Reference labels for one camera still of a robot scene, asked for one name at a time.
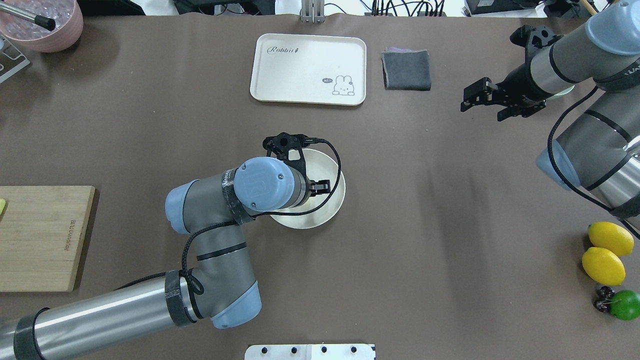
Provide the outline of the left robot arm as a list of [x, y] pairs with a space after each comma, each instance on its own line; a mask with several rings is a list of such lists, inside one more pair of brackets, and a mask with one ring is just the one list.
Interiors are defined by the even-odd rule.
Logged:
[[172, 189], [171, 227], [188, 235], [180, 269], [145, 276], [112, 292], [38, 312], [1, 326], [3, 360], [66, 360], [208, 318], [218, 330], [243, 325], [262, 309], [242, 226], [287, 214], [310, 198], [333, 197], [336, 179], [307, 175], [303, 149], [330, 145], [282, 132], [263, 140], [265, 156]]

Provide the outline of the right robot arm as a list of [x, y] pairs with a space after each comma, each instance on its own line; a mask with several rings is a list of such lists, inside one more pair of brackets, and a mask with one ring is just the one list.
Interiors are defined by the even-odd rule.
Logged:
[[538, 168], [565, 189], [603, 208], [639, 235], [639, 54], [640, 3], [618, 0], [568, 34], [544, 25], [523, 25], [510, 41], [525, 49], [525, 61], [504, 80], [483, 77], [462, 93], [461, 111], [499, 105], [498, 121], [530, 117], [547, 100], [585, 80], [597, 98], [563, 133], [551, 128]]

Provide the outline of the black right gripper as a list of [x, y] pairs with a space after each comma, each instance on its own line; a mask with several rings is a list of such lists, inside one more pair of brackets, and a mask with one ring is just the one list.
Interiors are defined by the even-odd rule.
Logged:
[[462, 92], [461, 112], [466, 112], [478, 105], [496, 104], [496, 98], [503, 105], [496, 114], [498, 122], [510, 117], [527, 118], [546, 107], [546, 99], [551, 94], [543, 91], [531, 75], [531, 63], [535, 55], [557, 43], [563, 35], [556, 34], [545, 25], [534, 27], [522, 25], [510, 34], [512, 44], [525, 49], [525, 62], [511, 71], [506, 78], [494, 84], [489, 77], [482, 77], [468, 85]]

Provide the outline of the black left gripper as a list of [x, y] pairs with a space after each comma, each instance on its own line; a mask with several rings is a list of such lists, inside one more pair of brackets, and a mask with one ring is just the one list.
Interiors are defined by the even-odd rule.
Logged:
[[265, 137], [263, 148], [266, 150], [268, 157], [274, 154], [276, 159], [297, 171], [304, 180], [306, 196], [313, 198], [318, 195], [329, 194], [331, 191], [330, 180], [311, 180], [307, 176], [306, 158], [303, 149], [321, 142], [322, 139], [319, 137], [282, 132], [276, 136]]

